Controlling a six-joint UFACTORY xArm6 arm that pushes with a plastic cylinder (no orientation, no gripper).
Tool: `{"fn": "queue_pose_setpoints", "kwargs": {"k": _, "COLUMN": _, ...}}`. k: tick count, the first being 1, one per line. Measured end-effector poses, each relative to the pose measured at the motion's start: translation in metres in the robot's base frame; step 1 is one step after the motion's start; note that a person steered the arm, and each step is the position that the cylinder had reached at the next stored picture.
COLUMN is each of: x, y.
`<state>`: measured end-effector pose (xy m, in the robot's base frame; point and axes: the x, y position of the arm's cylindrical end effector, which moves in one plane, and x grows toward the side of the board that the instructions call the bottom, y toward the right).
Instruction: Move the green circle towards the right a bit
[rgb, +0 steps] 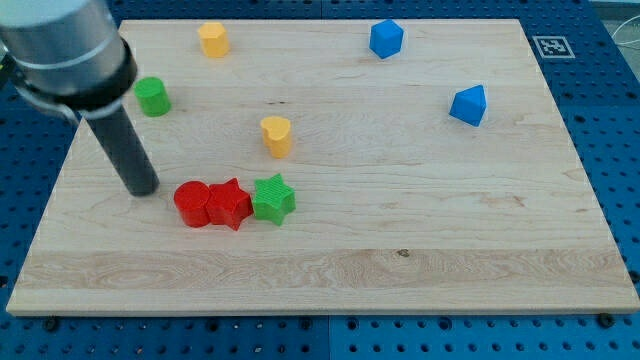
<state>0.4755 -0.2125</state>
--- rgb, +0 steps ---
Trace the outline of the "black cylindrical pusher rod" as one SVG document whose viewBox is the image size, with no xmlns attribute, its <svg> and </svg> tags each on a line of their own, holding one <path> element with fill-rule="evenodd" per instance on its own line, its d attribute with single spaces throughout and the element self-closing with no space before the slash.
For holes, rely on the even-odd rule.
<svg viewBox="0 0 640 360">
<path fill-rule="evenodd" d="M 153 194 L 159 178 L 124 107 L 114 103 L 85 112 L 84 119 L 127 191 L 136 197 Z"/>
</svg>

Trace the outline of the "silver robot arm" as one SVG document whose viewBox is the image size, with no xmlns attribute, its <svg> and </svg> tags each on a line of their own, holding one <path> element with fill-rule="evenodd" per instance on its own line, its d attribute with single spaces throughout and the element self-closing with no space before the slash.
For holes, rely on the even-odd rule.
<svg viewBox="0 0 640 360">
<path fill-rule="evenodd" d="M 6 0 L 1 49 L 2 82 L 44 114 L 85 119 L 128 192 L 155 192 L 158 176 L 122 105 L 137 64 L 105 2 Z"/>
</svg>

